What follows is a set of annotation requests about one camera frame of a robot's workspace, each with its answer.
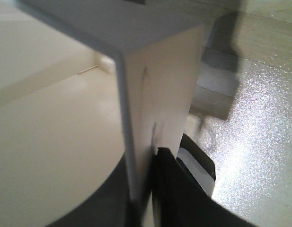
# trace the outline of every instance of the white floor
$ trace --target white floor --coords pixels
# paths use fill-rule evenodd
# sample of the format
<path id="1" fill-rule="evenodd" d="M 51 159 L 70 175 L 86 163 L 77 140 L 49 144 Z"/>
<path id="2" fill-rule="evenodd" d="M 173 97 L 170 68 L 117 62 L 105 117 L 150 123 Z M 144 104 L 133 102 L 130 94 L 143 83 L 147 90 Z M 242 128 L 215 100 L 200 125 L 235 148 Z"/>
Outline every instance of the white floor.
<path id="1" fill-rule="evenodd" d="M 0 227 L 45 226 L 124 152 L 115 77 L 95 68 L 0 105 Z"/>

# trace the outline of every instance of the dark object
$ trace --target dark object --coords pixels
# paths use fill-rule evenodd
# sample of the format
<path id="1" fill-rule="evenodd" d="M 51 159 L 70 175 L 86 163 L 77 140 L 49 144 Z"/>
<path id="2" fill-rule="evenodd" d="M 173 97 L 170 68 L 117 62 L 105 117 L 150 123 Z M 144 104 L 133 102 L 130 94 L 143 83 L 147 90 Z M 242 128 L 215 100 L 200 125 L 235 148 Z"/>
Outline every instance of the dark object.
<path id="1" fill-rule="evenodd" d="M 180 147 L 188 150 L 213 180 L 216 179 L 214 162 L 186 134 L 183 134 Z"/>
<path id="2" fill-rule="evenodd" d="M 48 227 L 138 227 L 129 203 L 124 156 L 102 186 L 76 209 Z"/>
<path id="3" fill-rule="evenodd" d="M 138 4 L 145 5 L 146 0 L 125 0 L 125 1 L 130 1 Z"/>
<path id="4" fill-rule="evenodd" d="M 154 158 L 154 178 L 154 218 L 161 227 L 254 227 L 206 196 L 168 148 Z"/>

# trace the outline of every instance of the floor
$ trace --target floor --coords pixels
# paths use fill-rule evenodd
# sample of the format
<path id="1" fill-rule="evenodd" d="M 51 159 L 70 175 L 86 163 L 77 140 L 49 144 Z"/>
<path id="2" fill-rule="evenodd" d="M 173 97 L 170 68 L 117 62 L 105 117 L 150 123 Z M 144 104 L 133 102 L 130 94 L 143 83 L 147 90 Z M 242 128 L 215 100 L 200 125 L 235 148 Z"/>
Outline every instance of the floor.
<path id="1" fill-rule="evenodd" d="M 107 179 L 124 153 L 117 97 L 94 68 L 0 105 L 0 227 L 47 226 Z"/>
<path id="2" fill-rule="evenodd" d="M 292 226 L 292 0 L 147 0 L 205 24 L 186 133 L 213 159 L 213 199 Z"/>

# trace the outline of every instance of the wooden floor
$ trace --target wooden floor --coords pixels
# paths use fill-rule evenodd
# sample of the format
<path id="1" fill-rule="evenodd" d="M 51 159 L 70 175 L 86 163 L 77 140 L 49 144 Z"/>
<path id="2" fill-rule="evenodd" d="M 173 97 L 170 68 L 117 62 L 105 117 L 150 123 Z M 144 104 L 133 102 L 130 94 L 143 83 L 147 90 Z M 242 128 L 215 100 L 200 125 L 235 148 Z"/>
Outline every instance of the wooden floor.
<path id="1" fill-rule="evenodd" d="M 186 133 L 216 164 L 213 199 L 292 226 L 292 0 L 147 0 L 205 24 Z"/>

